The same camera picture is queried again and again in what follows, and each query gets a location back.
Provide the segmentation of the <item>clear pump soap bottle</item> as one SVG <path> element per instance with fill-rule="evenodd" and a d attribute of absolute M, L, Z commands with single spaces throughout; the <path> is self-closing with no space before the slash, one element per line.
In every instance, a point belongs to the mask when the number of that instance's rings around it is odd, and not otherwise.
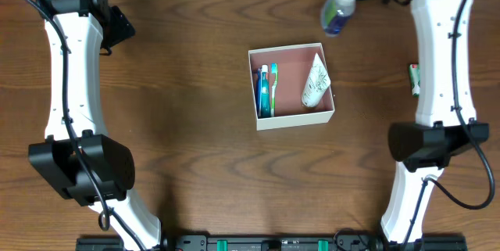
<path fill-rule="evenodd" d="M 320 13 L 320 24 L 328 37 L 340 34 L 355 12 L 356 0 L 326 0 Z"/>

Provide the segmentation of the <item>green soap bar pack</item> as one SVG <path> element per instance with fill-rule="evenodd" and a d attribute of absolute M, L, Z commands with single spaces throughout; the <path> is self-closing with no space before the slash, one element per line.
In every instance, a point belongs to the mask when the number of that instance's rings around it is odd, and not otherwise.
<path fill-rule="evenodd" d="M 409 65 L 409 78 L 413 97 L 420 95 L 420 66 L 417 63 Z"/>

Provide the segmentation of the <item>white leaf-print lotion tube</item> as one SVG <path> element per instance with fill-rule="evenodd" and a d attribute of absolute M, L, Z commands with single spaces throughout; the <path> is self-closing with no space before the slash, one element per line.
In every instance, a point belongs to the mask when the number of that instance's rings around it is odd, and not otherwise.
<path fill-rule="evenodd" d="M 308 108 L 318 106 L 330 84 L 327 69 L 316 53 L 302 93 L 302 105 Z"/>

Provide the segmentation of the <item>green white toothbrush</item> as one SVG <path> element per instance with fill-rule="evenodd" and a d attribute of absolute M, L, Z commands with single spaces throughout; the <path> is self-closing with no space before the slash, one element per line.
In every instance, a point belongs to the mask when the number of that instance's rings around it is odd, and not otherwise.
<path fill-rule="evenodd" d="M 274 76 L 274 82 L 271 87 L 271 117 L 275 117 L 276 110 L 276 90 L 278 85 L 278 65 L 276 63 L 271 64 L 271 74 Z"/>

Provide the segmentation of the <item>blue disposable razor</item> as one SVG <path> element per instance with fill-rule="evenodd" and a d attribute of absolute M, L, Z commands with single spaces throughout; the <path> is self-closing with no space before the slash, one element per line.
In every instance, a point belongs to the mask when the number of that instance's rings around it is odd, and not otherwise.
<path fill-rule="evenodd" d="M 256 75 L 255 81 L 255 110 L 257 113 L 257 117 L 260 118 L 260 110 L 261 110 L 261 74 L 262 68 L 258 68 L 254 73 Z"/>

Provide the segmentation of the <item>teal toothpaste tube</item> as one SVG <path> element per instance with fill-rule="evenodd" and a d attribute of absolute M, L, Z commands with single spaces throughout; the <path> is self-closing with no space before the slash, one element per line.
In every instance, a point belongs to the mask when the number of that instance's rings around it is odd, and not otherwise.
<path fill-rule="evenodd" d="M 267 65 L 262 65 L 261 68 L 260 116 L 262 118 L 270 117 L 269 67 Z"/>

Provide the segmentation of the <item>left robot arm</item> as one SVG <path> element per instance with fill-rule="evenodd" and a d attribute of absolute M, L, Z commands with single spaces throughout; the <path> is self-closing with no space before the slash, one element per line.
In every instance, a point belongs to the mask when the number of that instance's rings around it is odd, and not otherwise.
<path fill-rule="evenodd" d="M 33 168 L 64 199 L 98 214 L 126 250 L 156 250 L 158 217 L 134 189 L 130 150 L 111 139 L 101 104 L 99 57 L 134 28 L 109 0 L 37 0 L 51 53 L 51 103 L 43 142 L 28 148 Z"/>

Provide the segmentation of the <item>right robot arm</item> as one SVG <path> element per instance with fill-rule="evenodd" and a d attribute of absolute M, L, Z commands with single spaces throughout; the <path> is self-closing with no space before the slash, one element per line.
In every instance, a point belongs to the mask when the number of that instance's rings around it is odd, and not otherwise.
<path fill-rule="evenodd" d="M 468 32 L 473 0 L 383 0 L 407 5 L 418 45 L 420 94 L 415 119 L 393 123 L 388 144 L 395 179 L 371 250 L 464 250 L 461 235 L 426 237 L 423 218 L 453 156 L 479 149 L 489 126 L 470 93 Z"/>

